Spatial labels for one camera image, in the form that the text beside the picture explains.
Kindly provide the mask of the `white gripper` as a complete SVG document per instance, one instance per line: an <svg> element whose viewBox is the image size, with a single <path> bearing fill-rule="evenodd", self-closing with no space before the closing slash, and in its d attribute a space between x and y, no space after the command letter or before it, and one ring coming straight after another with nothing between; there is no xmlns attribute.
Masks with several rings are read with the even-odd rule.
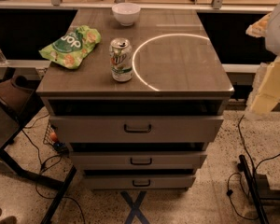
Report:
<svg viewBox="0 0 280 224"><path fill-rule="evenodd" d="M245 33L253 37L264 37L266 50L280 56L280 3L272 14L268 13L249 25ZM280 101L280 57L267 66L249 111L256 115L270 113Z"/></svg>

